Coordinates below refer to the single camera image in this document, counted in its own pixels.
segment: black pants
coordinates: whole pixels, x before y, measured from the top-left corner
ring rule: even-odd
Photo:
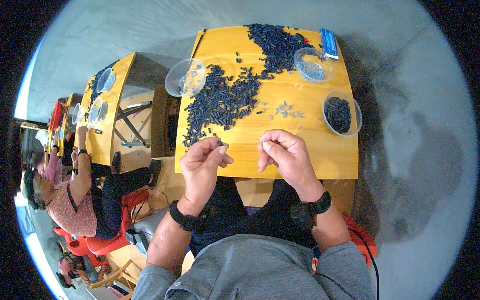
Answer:
[[[100,239],[112,239],[120,231],[121,198],[150,181],[150,169],[140,168],[122,174],[109,174],[103,189],[92,185],[92,202],[96,215],[96,235]]]
[[[209,244],[239,233],[275,237],[313,248],[317,243],[312,233],[297,228],[290,218],[289,207],[299,202],[295,189],[284,180],[276,179],[268,202],[249,216],[234,180],[218,177],[205,206],[205,226],[192,233],[192,254],[196,257]]]

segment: gray shirt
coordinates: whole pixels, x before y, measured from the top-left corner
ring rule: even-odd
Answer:
[[[367,266],[353,242],[325,250],[316,274],[312,257],[312,250],[287,240],[237,234],[202,249],[179,278],[146,267],[132,300],[373,299]]]

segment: blue box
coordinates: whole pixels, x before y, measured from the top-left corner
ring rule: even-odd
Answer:
[[[320,37],[322,38],[322,48],[325,55],[333,60],[338,60],[338,47],[336,46],[335,34],[326,29],[320,30]]]

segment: pink patterned shirt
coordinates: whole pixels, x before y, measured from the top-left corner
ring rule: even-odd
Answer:
[[[96,216],[93,211],[92,195],[88,193],[75,212],[67,194],[71,180],[55,186],[52,201],[47,205],[50,217],[65,231],[75,236],[94,237]]]

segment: clear plastic bowl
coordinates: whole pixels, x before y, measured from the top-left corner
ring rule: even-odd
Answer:
[[[96,92],[104,93],[108,92],[115,82],[116,75],[112,71],[112,68],[108,68],[103,71],[103,74],[100,76],[100,79],[96,83]]]
[[[206,67],[198,59],[186,59],[174,65],[165,78],[165,89],[174,97],[193,96],[205,85]]]
[[[307,82],[326,82],[335,76],[333,61],[315,48],[301,48],[293,55],[295,69]]]
[[[88,123],[90,125],[100,123],[105,119],[106,114],[107,104],[102,100],[101,97],[97,97],[90,108],[90,113],[88,114]]]
[[[72,125],[79,123],[83,117],[84,117],[84,108],[80,105],[80,103],[77,103],[77,105],[73,109]]]
[[[350,107],[350,115],[352,115],[352,119],[350,121],[350,128],[346,133],[337,132],[335,129],[332,128],[330,123],[328,123],[327,121],[327,117],[325,115],[325,102],[331,97],[339,97],[340,99],[344,99],[348,102],[348,106]],[[328,95],[325,97],[325,99],[322,102],[322,116],[327,128],[334,134],[343,136],[343,137],[355,136],[357,133],[359,133],[362,122],[363,122],[360,106],[358,105],[357,101],[355,101],[355,99],[351,94],[342,90],[333,90],[330,93],[328,93]]]

